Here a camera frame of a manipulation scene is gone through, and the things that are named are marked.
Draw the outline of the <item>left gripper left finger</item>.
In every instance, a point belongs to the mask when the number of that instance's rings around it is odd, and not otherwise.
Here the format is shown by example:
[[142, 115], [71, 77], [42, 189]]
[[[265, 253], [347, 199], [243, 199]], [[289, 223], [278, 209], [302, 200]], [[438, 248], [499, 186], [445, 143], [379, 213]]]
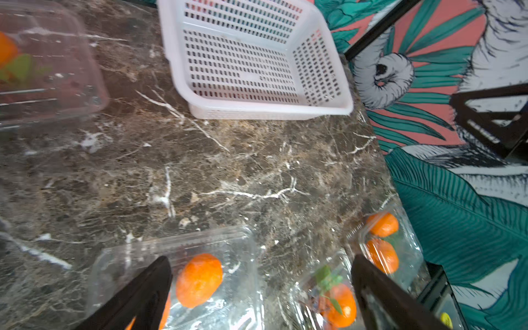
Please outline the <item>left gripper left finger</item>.
[[173, 274], [169, 260], [158, 257], [77, 329], [159, 329]]

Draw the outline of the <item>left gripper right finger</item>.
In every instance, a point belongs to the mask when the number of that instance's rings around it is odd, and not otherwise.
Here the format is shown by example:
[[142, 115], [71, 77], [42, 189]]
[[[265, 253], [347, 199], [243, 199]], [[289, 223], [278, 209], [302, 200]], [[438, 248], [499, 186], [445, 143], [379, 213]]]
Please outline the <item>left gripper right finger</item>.
[[452, 287], [441, 265], [426, 267], [431, 279], [413, 297], [365, 257], [354, 259], [353, 287], [367, 329], [449, 329], [440, 315], [447, 312], [452, 319]]

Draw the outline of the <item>upper orange with leaf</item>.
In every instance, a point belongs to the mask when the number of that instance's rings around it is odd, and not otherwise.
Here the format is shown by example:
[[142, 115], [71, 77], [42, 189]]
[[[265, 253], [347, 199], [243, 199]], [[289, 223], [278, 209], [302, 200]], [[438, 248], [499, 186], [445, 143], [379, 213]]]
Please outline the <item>upper orange with leaf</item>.
[[330, 329], [351, 326], [357, 317], [356, 300], [350, 287], [341, 283], [320, 299], [320, 310]]

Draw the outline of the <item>right orange centre container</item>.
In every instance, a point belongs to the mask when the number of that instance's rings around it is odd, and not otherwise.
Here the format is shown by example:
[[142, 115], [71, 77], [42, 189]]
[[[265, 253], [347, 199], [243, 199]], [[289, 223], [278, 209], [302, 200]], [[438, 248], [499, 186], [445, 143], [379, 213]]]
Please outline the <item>right orange centre container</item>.
[[193, 257], [180, 272], [175, 293], [183, 307], [193, 309], [204, 304], [222, 284], [224, 272], [221, 261], [211, 254]]

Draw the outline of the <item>yellow round sticker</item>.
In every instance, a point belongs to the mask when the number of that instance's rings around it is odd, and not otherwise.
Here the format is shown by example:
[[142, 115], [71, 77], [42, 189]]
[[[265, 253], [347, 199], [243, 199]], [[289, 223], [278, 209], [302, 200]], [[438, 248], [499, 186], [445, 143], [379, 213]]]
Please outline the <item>yellow round sticker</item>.
[[454, 323], [447, 312], [442, 312], [440, 315], [440, 320], [446, 327], [449, 329], [454, 329]]

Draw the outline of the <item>orange in right container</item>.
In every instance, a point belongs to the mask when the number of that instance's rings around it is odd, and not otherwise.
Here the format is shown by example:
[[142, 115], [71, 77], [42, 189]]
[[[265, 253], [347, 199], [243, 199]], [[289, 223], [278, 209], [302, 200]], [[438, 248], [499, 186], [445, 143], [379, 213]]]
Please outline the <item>orange in right container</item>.
[[373, 214], [367, 218], [367, 224], [373, 224], [370, 233], [377, 237], [389, 237], [400, 229], [398, 219], [392, 213]]

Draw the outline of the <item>orange in container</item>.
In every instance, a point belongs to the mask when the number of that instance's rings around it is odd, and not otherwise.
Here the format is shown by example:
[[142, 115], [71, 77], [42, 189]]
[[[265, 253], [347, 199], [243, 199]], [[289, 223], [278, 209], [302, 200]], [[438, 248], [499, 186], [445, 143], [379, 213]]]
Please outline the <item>orange in container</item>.
[[18, 55], [17, 44], [9, 36], [0, 32], [0, 66], [4, 67]]
[[377, 237], [389, 237], [400, 229], [398, 219], [392, 213], [373, 214], [367, 218], [367, 224], [373, 224], [370, 233]]

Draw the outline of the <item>white plastic basket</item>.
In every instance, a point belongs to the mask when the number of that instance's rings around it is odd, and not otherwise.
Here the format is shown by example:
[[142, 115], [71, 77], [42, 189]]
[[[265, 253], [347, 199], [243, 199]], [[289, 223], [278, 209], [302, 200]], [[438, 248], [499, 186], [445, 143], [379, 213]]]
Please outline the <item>white plastic basket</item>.
[[309, 120], [353, 111], [321, 12], [308, 1], [158, 1], [173, 85], [200, 119]]

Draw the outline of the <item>orange in back container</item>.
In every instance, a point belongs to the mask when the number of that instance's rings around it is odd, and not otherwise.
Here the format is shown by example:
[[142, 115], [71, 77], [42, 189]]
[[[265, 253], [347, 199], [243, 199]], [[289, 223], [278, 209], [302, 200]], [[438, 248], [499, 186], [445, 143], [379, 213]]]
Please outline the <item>orange in back container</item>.
[[18, 55], [17, 44], [9, 36], [0, 32], [0, 66], [4, 67]]

